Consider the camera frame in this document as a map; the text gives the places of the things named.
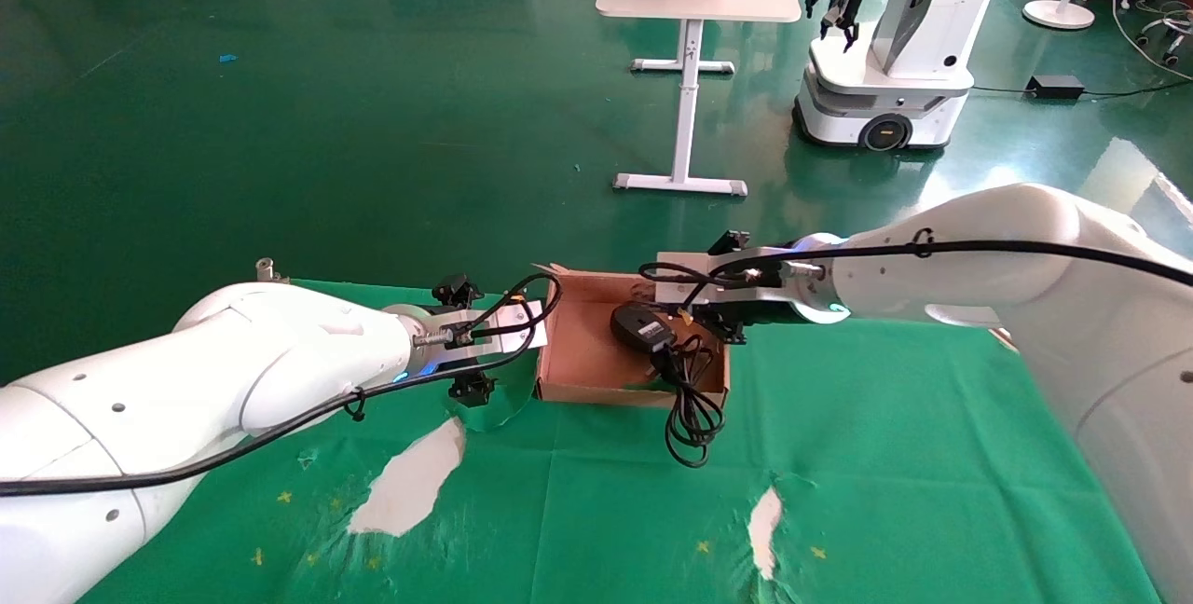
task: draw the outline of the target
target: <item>green floor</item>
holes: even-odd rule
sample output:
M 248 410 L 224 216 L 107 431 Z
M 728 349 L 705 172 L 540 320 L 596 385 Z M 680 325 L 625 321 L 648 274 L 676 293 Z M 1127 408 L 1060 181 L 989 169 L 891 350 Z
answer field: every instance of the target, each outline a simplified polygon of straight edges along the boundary
M 727 228 L 847 235 L 1012 180 L 1193 254 L 1193 86 L 975 92 L 937 160 L 823 149 L 790 115 L 815 20 L 706 29 L 705 57 L 738 72 L 701 78 L 693 173 L 749 197 L 613 191 L 619 171 L 669 168 L 678 81 L 625 67 L 669 55 L 676 27 L 593 1 L 0 0 L 0 383 L 168 331 L 262 255 L 307 278 L 465 271 L 499 289 L 532 261 L 631 270 Z M 1106 2 L 1092 30 L 1059 33 L 1024 21 L 1026 1 L 991 1 L 979 85 L 1167 81 Z

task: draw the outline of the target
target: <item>green tablecloth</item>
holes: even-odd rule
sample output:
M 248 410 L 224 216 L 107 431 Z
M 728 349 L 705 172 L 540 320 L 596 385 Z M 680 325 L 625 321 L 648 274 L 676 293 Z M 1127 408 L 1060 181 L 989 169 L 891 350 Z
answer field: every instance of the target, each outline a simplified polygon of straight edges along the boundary
M 347 535 L 389 458 L 446 419 L 433 384 L 210 474 L 85 602 L 1158 602 L 1022 363 L 987 332 L 851 321 L 749 338 L 704 469 L 669 458 L 660 409 L 532 400 L 469 432 L 413 531 Z M 495 375 L 527 392 L 532 356 Z M 784 514 L 764 581 L 746 524 L 772 485 Z

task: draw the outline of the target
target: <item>small box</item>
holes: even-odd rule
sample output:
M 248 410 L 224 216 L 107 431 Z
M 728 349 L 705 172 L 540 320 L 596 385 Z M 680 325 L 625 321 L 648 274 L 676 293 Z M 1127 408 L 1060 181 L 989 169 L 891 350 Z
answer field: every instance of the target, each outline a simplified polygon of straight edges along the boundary
M 635 388 L 653 377 L 645 355 L 633 352 L 613 338 L 610 316 L 628 301 L 653 301 L 655 285 L 632 273 L 571 271 L 557 264 L 540 266 L 560 279 L 563 297 L 546 318 L 546 347 L 538 356 L 536 394 L 543 401 L 654 406 L 670 408 L 672 392 Z M 554 286 L 548 301 L 554 297 Z M 729 350 L 698 323 L 663 320 L 682 343 L 700 334 L 713 358 L 698 389 L 723 407 L 729 396 Z

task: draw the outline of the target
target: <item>brown box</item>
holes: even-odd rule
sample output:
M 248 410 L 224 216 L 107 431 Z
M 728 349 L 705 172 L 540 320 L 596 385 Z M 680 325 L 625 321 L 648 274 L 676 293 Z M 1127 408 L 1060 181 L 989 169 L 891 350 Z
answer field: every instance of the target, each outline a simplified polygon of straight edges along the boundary
M 655 406 L 670 408 L 674 393 L 635 389 L 653 377 L 647 356 L 613 338 L 610 316 L 628 301 L 651 301 L 651 282 L 631 273 L 571 271 L 557 264 L 540 266 L 563 285 L 563 297 L 546 318 L 546 347 L 538 357 L 537 394 L 544 401 Z M 554 286 L 548 298 L 554 296 Z M 717 406 L 729 395 L 729 350 L 704 327 L 680 319 L 667 321 L 682 343 L 700 334 L 713 360 L 697 387 Z

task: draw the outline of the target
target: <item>black clamp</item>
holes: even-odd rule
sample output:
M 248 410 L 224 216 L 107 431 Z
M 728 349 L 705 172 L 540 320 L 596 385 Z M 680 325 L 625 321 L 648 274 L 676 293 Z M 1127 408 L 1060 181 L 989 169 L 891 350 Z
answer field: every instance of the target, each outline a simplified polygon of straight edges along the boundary
M 431 296 L 444 306 L 464 310 L 472 307 L 472 302 L 484 296 L 484 292 L 476 289 L 476 285 L 468 279 L 464 273 L 447 276 L 431 290 Z
M 486 406 L 489 403 L 489 395 L 493 394 L 494 383 L 495 380 L 486 376 L 484 371 L 464 374 L 452 378 L 447 396 L 469 408 Z
M 353 408 L 351 405 L 344 407 L 344 412 L 352 415 L 353 423 L 360 423 L 365 419 L 365 390 L 361 388 L 352 388 L 352 394 L 357 396 L 357 407 Z

